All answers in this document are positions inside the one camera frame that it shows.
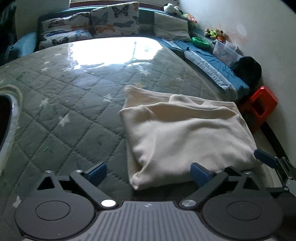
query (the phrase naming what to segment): clear plastic container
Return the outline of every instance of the clear plastic container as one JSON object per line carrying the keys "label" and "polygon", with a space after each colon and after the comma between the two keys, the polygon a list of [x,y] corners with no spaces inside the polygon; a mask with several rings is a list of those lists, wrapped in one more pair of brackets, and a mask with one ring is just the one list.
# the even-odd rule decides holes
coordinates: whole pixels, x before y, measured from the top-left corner
{"label": "clear plastic container", "polygon": [[237,46],[235,46],[235,45],[234,45],[233,43],[231,43],[231,42],[228,42],[227,40],[226,40],[226,44],[225,44],[225,46],[228,47],[228,48],[230,48],[230,49],[232,49],[234,52],[236,52],[237,49],[238,49]]}
{"label": "clear plastic container", "polygon": [[238,61],[242,56],[234,52],[231,48],[225,46],[220,41],[216,41],[213,50],[213,55],[216,56],[225,65],[230,67],[236,61]]}

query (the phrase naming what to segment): green bowl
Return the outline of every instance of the green bowl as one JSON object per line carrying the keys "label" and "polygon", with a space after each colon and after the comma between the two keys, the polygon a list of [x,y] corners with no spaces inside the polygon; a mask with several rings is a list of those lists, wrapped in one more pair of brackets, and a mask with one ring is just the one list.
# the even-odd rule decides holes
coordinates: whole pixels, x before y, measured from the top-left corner
{"label": "green bowl", "polygon": [[210,46],[210,44],[207,41],[197,37],[193,37],[191,39],[191,42],[193,43],[194,46],[200,49],[207,49]]}

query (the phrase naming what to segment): gray ribbed plate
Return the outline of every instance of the gray ribbed plate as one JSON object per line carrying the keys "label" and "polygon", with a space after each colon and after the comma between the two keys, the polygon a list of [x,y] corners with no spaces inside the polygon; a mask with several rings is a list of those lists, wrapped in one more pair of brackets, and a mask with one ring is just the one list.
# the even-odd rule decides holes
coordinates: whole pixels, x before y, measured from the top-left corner
{"label": "gray ribbed plate", "polygon": [[173,202],[123,202],[118,209],[102,211],[88,230],[70,240],[224,241],[226,239],[209,231],[195,212],[181,210]]}

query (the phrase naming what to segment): black bag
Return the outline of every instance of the black bag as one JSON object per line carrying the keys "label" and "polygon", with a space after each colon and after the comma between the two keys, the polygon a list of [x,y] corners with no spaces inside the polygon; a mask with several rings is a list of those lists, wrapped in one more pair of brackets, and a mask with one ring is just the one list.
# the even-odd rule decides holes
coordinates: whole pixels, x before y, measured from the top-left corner
{"label": "black bag", "polygon": [[254,88],[261,78],[262,68],[252,57],[242,57],[231,66],[235,75],[242,79],[250,88]]}

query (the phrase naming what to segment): round wheel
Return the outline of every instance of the round wheel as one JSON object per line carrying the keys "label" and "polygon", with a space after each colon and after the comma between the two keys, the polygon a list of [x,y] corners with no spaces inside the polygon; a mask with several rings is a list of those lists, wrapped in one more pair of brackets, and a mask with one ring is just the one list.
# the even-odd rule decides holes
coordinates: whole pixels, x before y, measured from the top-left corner
{"label": "round wheel", "polygon": [[95,210],[86,198],[67,193],[60,197],[28,197],[15,211],[20,231],[38,240],[69,238],[93,220]]}
{"label": "round wheel", "polygon": [[253,190],[244,190],[243,197],[227,193],[210,199],[203,207],[202,216],[213,231],[235,240],[266,238],[283,221],[283,212],[275,200],[259,196]]}

